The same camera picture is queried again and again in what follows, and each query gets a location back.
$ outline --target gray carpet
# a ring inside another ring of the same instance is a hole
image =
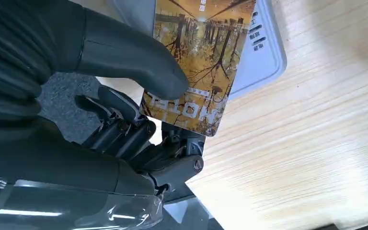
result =
[[[64,138],[82,143],[100,125],[94,113],[79,109],[74,96],[84,94],[97,97],[99,81],[92,76],[74,73],[57,73],[43,85],[38,98],[42,106],[40,115],[52,120]]]

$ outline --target clear plastic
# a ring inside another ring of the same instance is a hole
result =
[[[0,201],[0,229],[139,230],[162,220],[161,199],[154,195],[82,191],[29,181],[0,188],[0,193],[6,189],[10,195]]]

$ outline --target screw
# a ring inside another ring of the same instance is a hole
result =
[[[202,170],[202,168],[204,167],[204,163],[200,160],[196,160],[195,164],[194,164],[194,169],[195,171],[198,173]]]
[[[150,126],[147,126],[146,130],[148,133],[152,133],[152,128]]]
[[[171,138],[172,142],[178,142],[180,140],[180,137],[178,135],[173,135]]]

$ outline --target light wood surface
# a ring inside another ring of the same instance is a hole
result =
[[[273,0],[288,68],[231,101],[189,187],[226,230],[368,224],[368,0]],[[140,100],[130,80],[104,80]]]

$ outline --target card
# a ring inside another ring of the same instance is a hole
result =
[[[163,43],[190,87],[174,101],[144,92],[140,112],[212,137],[224,113],[255,0],[157,0],[153,37]]]

